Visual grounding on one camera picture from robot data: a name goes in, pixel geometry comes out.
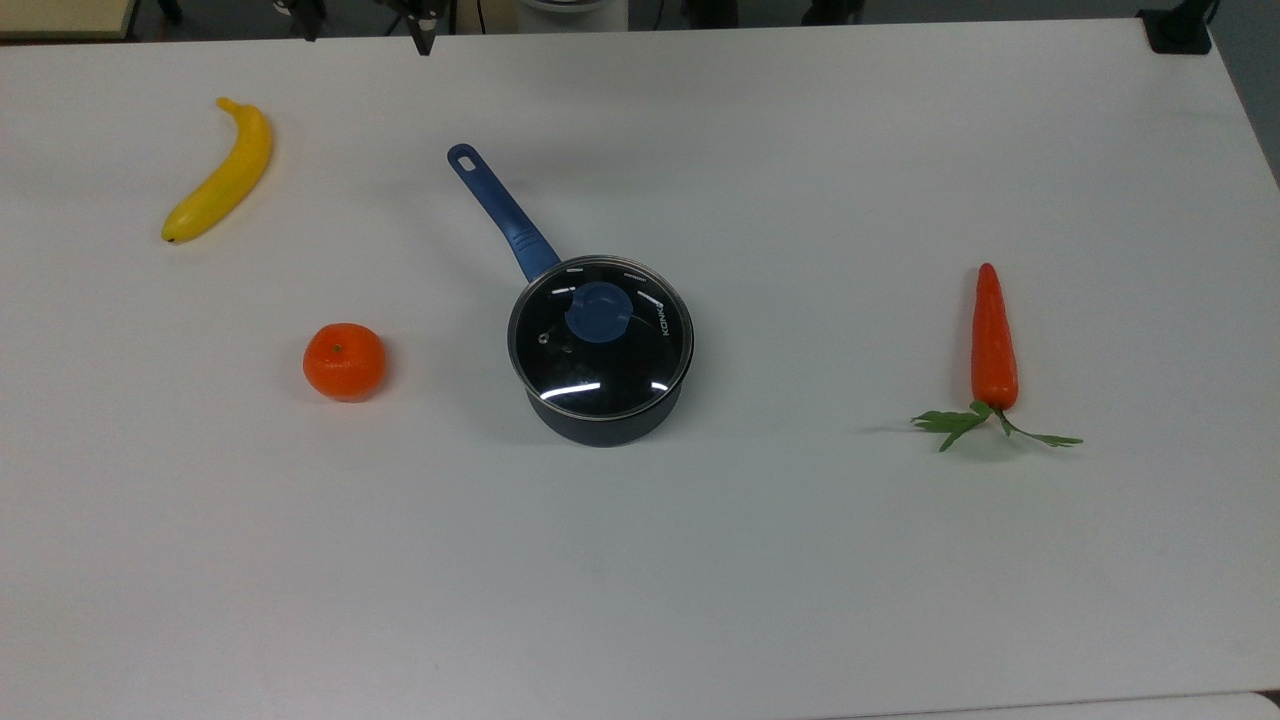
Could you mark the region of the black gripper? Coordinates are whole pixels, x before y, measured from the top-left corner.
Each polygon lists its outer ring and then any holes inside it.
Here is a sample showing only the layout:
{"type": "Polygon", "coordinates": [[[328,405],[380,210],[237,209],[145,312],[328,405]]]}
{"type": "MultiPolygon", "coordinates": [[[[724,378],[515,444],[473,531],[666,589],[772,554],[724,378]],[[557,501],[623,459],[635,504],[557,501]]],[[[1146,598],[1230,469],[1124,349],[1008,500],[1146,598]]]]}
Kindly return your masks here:
{"type": "Polygon", "coordinates": [[[429,56],[436,38],[438,20],[453,19],[457,1],[444,0],[387,0],[387,6],[397,15],[411,20],[411,38],[420,56],[429,56]]]}

